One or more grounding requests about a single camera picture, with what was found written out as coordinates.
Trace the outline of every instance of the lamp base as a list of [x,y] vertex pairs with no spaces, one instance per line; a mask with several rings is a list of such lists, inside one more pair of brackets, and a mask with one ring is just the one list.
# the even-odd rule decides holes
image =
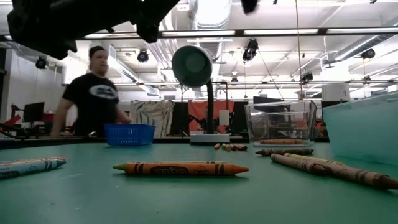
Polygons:
[[190,144],[201,146],[214,146],[217,143],[229,144],[229,134],[192,134]]

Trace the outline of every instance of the man's arm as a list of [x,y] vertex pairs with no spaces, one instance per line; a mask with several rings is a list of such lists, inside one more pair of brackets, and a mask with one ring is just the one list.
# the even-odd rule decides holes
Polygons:
[[51,137],[53,137],[53,138],[59,137],[61,128],[62,128],[63,123],[65,122],[65,118],[67,116],[67,112],[72,105],[73,105],[72,101],[61,98],[60,103],[57,108],[57,112],[55,113]]
[[127,116],[127,114],[121,110],[118,105],[116,105],[116,122],[124,124],[129,124],[131,122],[129,116]]

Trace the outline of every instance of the green table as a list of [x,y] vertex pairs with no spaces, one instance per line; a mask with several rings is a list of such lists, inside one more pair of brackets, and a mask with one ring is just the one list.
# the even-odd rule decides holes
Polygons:
[[[314,156],[389,174],[398,167]],[[0,151],[0,160],[62,156],[59,170],[0,180],[0,223],[398,223],[398,191],[317,177],[248,152],[188,144],[108,147],[72,144]],[[250,171],[233,178],[128,177],[125,161],[228,161]]]

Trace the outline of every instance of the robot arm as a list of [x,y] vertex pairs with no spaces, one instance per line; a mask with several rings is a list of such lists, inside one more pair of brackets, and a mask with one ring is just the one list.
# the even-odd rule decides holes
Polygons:
[[179,0],[12,0],[7,15],[12,39],[59,60],[77,52],[75,39],[123,22],[156,42],[158,26]]

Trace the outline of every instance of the desk lamp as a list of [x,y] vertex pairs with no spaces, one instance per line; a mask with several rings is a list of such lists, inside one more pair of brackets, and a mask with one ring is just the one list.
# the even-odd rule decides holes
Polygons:
[[213,127],[214,96],[211,83],[212,67],[211,52],[195,45],[179,48],[172,59],[175,78],[190,88],[207,86],[207,133],[191,134],[190,144],[229,143],[229,134],[215,134]]

